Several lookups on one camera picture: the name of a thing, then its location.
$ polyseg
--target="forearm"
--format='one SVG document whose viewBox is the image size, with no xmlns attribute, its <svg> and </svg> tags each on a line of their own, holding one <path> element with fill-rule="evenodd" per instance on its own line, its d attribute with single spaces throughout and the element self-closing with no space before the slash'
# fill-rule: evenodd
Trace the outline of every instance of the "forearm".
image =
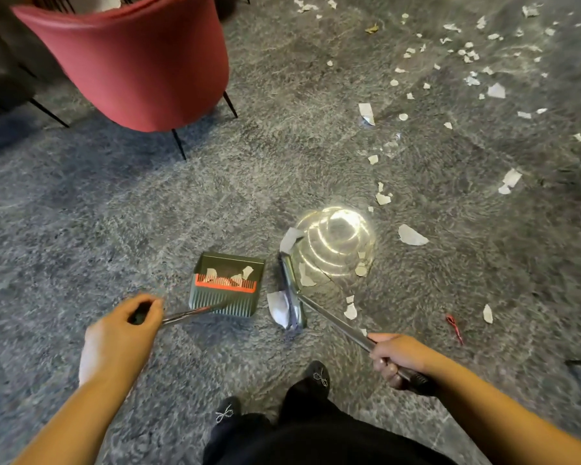
<svg viewBox="0 0 581 465">
<path fill-rule="evenodd" d="M 494 465 L 581 465 L 581 442 L 443 358 L 430 368 L 438 397 Z"/>
<path fill-rule="evenodd" d="M 13 465 L 92 465 L 128 392 L 108 381 L 79 387 Z"/>
</svg>

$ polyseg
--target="floor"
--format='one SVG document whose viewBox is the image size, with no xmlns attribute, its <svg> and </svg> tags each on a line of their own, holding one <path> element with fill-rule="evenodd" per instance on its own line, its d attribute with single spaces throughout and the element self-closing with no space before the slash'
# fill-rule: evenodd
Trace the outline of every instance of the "floor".
<svg viewBox="0 0 581 465">
<path fill-rule="evenodd" d="M 310 316 L 297 334 L 270 319 L 265 292 L 278 286 L 280 239 L 305 211 L 331 204 L 362 211 L 377 233 L 377 257 L 355 292 L 358 327 L 417 336 L 581 438 L 581 367 L 564 365 L 581 359 L 581 142 L 573 137 L 581 0 L 335 0 L 335 10 L 304 1 L 319 10 L 238 3 L 225 34 L 239 119 L 220 102 L 179 130 L 187 162 L 170 134 L 121 128 L 69 85 L 38 100 L 70 129 L 28 107 L 0 120 L 0 464 L 76 388 L 85 327 L 140 290 L 166 297 L 169 312 L 184 309 L 204 250 L 267 259 L 260 310 L 161 331 L 99 463 L 198 463 L 221 398 L 236 393 L 246 410 L 274 417 L 313 358 L 330 367 L 343 410 L 459 464 L 487 463 L 434 399 L 385 387 L 323 320 Z M 521 6 L 533 1 L 544 3 L 541 15 L 525 19 Z M 364 32 L 375 23 L 378 32 Z M 446 36 L 454 41 L 442 45 Z M 470 65 L 447 52 L 468 41 L 481 57 Z M 408 47 L 417 52 L 405 59 Z M 486 66 L 495 73 L 479 73 L 480 86 L 464 82 Z M 506 99 L 480 100 L 497 81 Z M 374 127 L 359 116 L 363 102 Z M 502 195 L 511 168 L 523 177 Z M 378 181 L 392 193 L 385 206 L 375 201 Z M 429 243 L 402 243 L 403 223 Z M 344 311 L 332 284 L 312 294 Z"/>
</svg>

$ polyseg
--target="person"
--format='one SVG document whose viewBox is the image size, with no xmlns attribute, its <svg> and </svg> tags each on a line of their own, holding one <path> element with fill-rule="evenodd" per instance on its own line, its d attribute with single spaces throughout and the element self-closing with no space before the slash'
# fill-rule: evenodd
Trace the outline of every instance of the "person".
<svg viewBox="0 0 581 465">
<path fill-rule="evenodd" d="M 143 302 L 144 322 L 127 320 Z M 80 386 L 13 462 L 15 465 L 92 465 L 106 430 L 147 362 L 163 319 L 163 301 L 150 295 L 125 300 L 86 330 Z M 410 336 L 371 334 L 375 370 L 395 389 L 407 385 L 397 366 L 431 376 L 436 396 L 494 465 L 581 465 L 581 442 L 527 411 L 466 368 Z M 293 385 L 272 425 L 241 414 L 237 398 L 216 411 L 204 465 L 454 462 L 408 438 L 353 419 L 327 399 L 326 367 L 312 362 Z"/>
</svg>

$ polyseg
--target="shoe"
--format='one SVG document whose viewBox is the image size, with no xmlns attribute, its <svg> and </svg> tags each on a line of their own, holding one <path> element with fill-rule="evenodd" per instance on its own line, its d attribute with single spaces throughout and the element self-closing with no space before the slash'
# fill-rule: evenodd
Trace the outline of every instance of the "shoe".
<svg viewBox="0 0 581 465">
<path fill-rule="evenodd" d="M 241 401 L 236 396 L 223 400 L 215 411 L 215 424 L 221 424 L 235 416 L 241 415 Z"/>
<path fill-rule="evenodd" d="M 321 392 L 323 398 L 329 396 L 331 384 L 329 371 L 321 361 L 310 362 L 310 365 L 306 367 L 303 373 L 303 378 L 312 380 L 317 387 L 317 391 Z"/>
</svg>

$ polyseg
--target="person's left hand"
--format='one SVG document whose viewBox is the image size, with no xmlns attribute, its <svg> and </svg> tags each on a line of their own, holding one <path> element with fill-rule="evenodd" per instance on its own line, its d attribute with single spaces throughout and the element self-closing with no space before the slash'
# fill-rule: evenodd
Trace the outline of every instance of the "person's left hand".
<svg viewBox="0 0 581 465">
<path fill-rule="evenodd" d="M 127 320 L 143 302 L 152 303 L 146 319 L 141 325 L 132 325 Z M 101 379 L 126 395 L 148 360 L 162 319 L 163 300 L 140 294 L 89 326 L 80 359 L 80 386 Z"/>
</svg>

